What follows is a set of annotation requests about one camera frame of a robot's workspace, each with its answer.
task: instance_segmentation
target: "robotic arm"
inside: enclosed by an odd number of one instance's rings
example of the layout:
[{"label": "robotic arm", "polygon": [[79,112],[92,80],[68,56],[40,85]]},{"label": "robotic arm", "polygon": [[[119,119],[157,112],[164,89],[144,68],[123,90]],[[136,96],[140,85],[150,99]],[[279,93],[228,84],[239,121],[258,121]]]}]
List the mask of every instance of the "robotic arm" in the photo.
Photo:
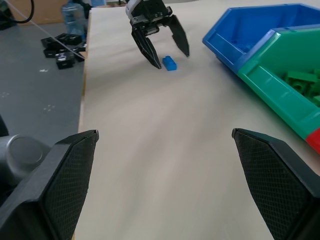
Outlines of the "robotic arm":
[{"label": "robotic arm", "polygon": [[125,0],[125,12],[132,26],[132,37],[140,52],[158,69],[161,64],[157,52],[147,37],[159,32],[159,27],[169,27],[177,47],[189,57],[189,44],[186,33],[171,7],[166,7],[162,0]]}]

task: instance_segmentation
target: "storage bin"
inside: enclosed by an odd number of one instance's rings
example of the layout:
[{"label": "storage bin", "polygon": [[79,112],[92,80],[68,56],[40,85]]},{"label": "storage bin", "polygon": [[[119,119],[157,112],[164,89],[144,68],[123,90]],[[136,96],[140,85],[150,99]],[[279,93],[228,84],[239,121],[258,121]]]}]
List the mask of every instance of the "storage bin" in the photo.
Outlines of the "storage bin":
[{"label": "storage bin", "polygon": [[277,31],[237,74],[318,153],[320,107],[285,80],[288,72],[294,71],[310,78],[311,82],[315,81],[308,74],[314,74],[314,78],[320,77],[319,56],[320,27]]},{"label": "storage bin", "polygon": [[224,13],[202,42],[238,73],[277,31],[317,24],[320,10],[303,4],[234,7]]}]

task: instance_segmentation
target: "green plastic bin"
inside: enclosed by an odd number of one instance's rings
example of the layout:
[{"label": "green plastic bin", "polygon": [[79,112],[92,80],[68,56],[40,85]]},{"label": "green plastic bin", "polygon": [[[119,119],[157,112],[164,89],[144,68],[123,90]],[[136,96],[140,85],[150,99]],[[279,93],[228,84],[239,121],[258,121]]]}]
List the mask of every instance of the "green plastic bin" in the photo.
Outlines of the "green plastic bin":
[{"label": "green plastic bin", "polygon": [[[320,69],[320,26],[276,32],[237,75],[307,140],[320,130],[320,107],[283,79],[288,71],[311,74],[315,69]],[[319,151],[319,146],[312,147]]]}]

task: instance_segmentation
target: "water bottle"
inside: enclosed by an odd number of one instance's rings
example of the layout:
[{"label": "water bottle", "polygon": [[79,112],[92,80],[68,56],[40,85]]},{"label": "water bottle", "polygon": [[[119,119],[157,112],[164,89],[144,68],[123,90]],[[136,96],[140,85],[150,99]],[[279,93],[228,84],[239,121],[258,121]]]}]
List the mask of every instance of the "water bottle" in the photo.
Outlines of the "water bottle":
[{"label": "water bottle", "polygon": [[62,6],[61,11],[67,33],[81,35],[84,40],[87,31],[84,8],[80,4],[68,0],[68,3]]}]

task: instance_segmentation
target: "gray cylinder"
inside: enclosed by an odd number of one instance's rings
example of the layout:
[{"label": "gray cylinder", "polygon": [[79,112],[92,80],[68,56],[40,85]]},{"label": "gray cylinder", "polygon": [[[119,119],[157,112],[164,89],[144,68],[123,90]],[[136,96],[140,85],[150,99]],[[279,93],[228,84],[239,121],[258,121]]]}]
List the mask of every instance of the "gray cylinder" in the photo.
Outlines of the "gray cylinder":
[{"label": "gray cylinder", "polygon": [[0,181],[17,185],[38,167],[50,147],[28,136],[0,137]]}]

